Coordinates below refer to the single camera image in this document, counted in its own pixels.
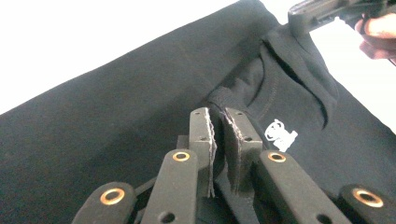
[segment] finger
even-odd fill
[[[361,51],[363,51],[371,59],[394,59],[396,58],[396,50],[377,49],[367,42],[361,43]]]
[[[396,50],[396,38],[385,39],[385,38],[372,37],[370,35],[362,35],[362,37],[367,43],[369,43],[371,46],[377,49]]]
[[[389,13],[377,19],[370,19],[364,24],[367,35],[378,38],[396,38],[396,14]]]

